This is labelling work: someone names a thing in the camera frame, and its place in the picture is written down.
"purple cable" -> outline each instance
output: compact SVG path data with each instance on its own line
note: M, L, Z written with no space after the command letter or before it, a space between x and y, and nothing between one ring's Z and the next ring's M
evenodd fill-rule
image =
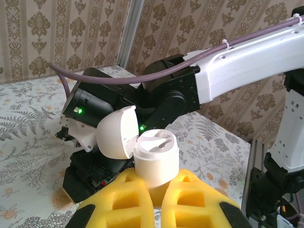
M301 205L300 197L299 197L299 194L298 194L298 193L295 194L295 199L296 199L296 203L297 203L297 205L298 205L299 213L297 213L297 214L295 214L295 215L293 215L293 216L287 217L286 219L289 220L289 221L291 221L291 220L297 218L297 217L299 216L299 214L302 214L302 213L303 213L303 209L302 209L302 205Z
M276 25L273 25L273 26L270 26L268 28L265 28L265 29L262 29L260 31L256 31L254 33L251 33L251 34L247 34L247 35L244 35L242 37L239 37L235 40L232 40L229 42L229 45L235 45L235 44L239 44L241 42L245 42L247 40L250 40L250 39L253 39L253 38L257 38L259 36L262 36L262 35L265 35L265 34L268 34L270 32L274 32L274 31L277 31L279 29L283 29L283 28L286 28L288 26L292 26L294 24L297 24L300 22L300 19L299 18L294 18L294 19L291 19L291 20L287 20L287 21L284 21L280 24L276 24ZM143 75L143 76L138 76L138 77L130 77L130 78L103 78L103 77L92 77L92 76L85 76L85 75L77 75L77 74L74 74L73 72L70 72L68 70L65 70L65 69L62 69L60 68L59 66L56 66L55 64L53 63L50 63L49 64L49 67L51 69L53 69L54 71L57 72L57 74L61 74L67 78L71 78L73 80L76 80L76 81L81 81L81 82L87 82L87 83L92 83L92 84L108 84L108 85L123 85L123 84L136 84L136 83L141 83L141 82L148 82L148 81L152 81L152 80L155 80L155 79L158 79L158 78L161 78L161 77L164 77L164 76L167 76L167 75L170 75L170 74L173 74L181 69L184 69L188 66L190 66L191 64L194 64L196 62L198 62L199 60L209 56L209 55L212 55L218 51L221 51L221 50L224 50L227 48L227 45L226 44L221 44L219 46L216 46L216 47L213 47L209 50L206 50L176 66L173 66L169 69L165 69L165 70L162 70L162 71L159 71L159 72L156 72L156 73L152 73L152 74L149 74L149 75Z
M57 73L57 74L58 74L58 77L60 78L60 81L63 85L64 90L65 90L66 97L68 98L70 96L70 88L68 87L66 78L63 75L61 75L60 73Z
M299 197L298 193L295 194L295 198L296 198L296 203L298 205L299 214L303 214L303 209L302 209L302 205L301 205L300 197ZM303 216L300 216L298 227L303 227Z

